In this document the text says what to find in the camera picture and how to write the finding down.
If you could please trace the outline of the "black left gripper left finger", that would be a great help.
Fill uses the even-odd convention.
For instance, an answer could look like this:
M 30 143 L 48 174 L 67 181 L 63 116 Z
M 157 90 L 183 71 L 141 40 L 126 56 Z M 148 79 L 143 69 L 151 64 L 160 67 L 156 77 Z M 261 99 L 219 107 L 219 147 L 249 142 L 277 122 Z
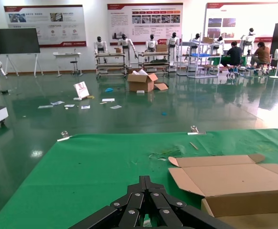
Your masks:
M 139 177 L 137 184 L 129 185 L 127 193 L 72 225 L 72 229 L 132 229 L 142 227 L 146 193 L 145 176 Z

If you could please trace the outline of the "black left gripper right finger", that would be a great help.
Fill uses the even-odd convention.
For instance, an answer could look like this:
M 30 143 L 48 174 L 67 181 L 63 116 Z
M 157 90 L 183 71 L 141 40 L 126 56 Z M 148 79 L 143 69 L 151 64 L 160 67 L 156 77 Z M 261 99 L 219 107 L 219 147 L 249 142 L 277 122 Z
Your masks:
M 233 227 L 207 213 L 187 205 L 167 193 L 164 185 L 151 182 L 145 176 L 145 211 L 152 224 L 167 228 L 232 229 Z

